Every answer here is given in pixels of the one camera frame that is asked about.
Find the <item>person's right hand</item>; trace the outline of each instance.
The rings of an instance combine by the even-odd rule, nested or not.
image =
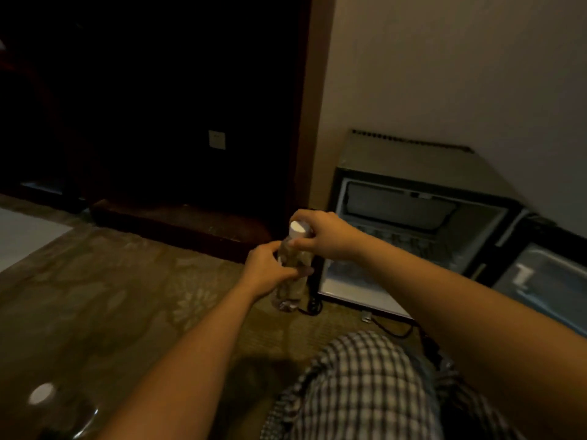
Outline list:
[[[298,210],[291,221],[305,221],[314,230],[315,237],[301,237],[290,241],[297,250],[311,251],[328,259],[353,260],[365,233],[349,225],[333,212]]]

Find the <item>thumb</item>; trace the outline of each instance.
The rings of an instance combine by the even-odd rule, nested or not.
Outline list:
[[[296,269],[293,267],[284,267],[282,281],[304,278],[310,276],[312,273],[314,273],[314,269],[309,266],[301,266]]]
[[[316,240],[312,237],[300,237],[290,241],[290,247],[302,251],[311,251],[313,253]]]

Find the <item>clear water bottle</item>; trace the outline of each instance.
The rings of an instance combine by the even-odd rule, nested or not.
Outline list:
[[[38,440],[80,438],[98,413],[83,394],[53,383],[35,388],[28,403],[42,429]]]
[[[290,234],[286,237],[277,251],[277,261],[284,267],[301,267],[310,266],[312,263],[312,253],[308,251],[298,251],[289,246],[292,239],[298,237],[309,237],[312,234],[312,228],[307,222],[292,221],[290,223]],[[304,294],[306,278],[289,280],[281,283],[272,292],[271,302],[280,311],[293,312],[297,310],[300,299]]]

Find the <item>bottle cap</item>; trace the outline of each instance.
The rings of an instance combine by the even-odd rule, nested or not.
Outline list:
[[[37,405],[48,401],[55,395],[55,386],[52,383],[43,383],[29,395],[29,404]]]
[[[290,238],[308,237],[312,232],[310,224],[304,221],[292,221],[290,224]]]

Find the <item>white switch plate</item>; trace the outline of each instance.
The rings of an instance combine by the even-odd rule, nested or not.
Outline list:
[[[208,130],[208,143],[211,148],[226,149],[226,134],[220,131]]]

